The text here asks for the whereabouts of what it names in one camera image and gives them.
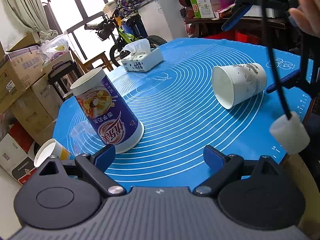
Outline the person's hand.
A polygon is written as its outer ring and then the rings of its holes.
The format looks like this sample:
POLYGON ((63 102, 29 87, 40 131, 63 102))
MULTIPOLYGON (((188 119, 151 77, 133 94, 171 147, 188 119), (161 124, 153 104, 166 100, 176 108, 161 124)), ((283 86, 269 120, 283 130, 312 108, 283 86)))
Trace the person's hand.
POLYGON ((296 25, 305 33, 319 37, 320 34, 320 1, 298 0, 298 8, 290 8, 289 13, 296 25))

